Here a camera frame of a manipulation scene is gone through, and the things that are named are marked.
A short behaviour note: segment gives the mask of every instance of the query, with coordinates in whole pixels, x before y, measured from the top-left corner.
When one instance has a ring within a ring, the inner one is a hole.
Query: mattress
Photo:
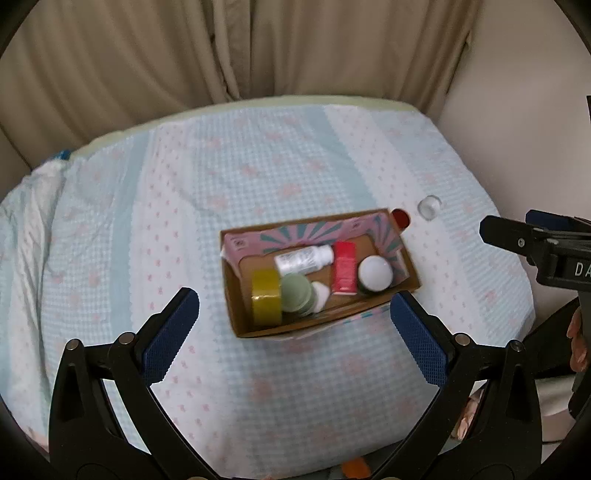
[[[430,194],[443,209],[428,222],[417,205]],[[221,475],[293,476],[396,442],[437,390],[387,306],[303,338],[240,340],[219,261],[222,229],[377,207],[410,214],[415,296],[452,332],[505,345],[529,329],[518,258],[478,235],[497,211],[424,115],[357,98],[239,102],[109,134],[48,161],[2,202],[0,393],[43,443],[65,343],[137,331],[188,286],[200,317],[152,390]]]

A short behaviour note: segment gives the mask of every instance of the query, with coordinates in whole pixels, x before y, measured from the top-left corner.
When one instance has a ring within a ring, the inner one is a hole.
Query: orange object
[[[371,470],[363,457],[357,457],[354,460],[343,463],[340,466],[343,475],[347,478],[369,478]]]

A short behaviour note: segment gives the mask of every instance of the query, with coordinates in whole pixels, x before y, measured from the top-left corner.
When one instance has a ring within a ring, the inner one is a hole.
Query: white plastic bottle
[[[275,257],[275,266],[281,277],[288,273],[306,275],[316,272],[335,261],[335,254],[330,245],[305,247]]]

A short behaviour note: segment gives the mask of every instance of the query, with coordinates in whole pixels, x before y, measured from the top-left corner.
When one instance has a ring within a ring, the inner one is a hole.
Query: person's hand
[[[587,342],[585,342],[581,331],[581,307],[574,313],[569,328],[566,330],[566,336],[572,339],[570,349],[573,354],[570,357],[570,367],[575,372],[586,370],[589,360],[587,358]]]

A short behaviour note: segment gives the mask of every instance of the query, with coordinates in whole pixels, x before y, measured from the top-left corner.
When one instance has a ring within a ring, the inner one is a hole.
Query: blue object
[[[199,296],[190,290],[144,350],[142,377],[146,385],[164,379],[198,316]]]
[[[425,380],[441,388],[447,382],[447,355],[433,338],[421,316],[400,293],[390,302],[390,318]]]
[[[71,154],[71,150],[62,150],[50,157],[49,160],[70,160]]]
[[[554,213],[530,210],[525,214],[525,223],[547,228],[557,232],[570,232],[573,230],[570,218]]]

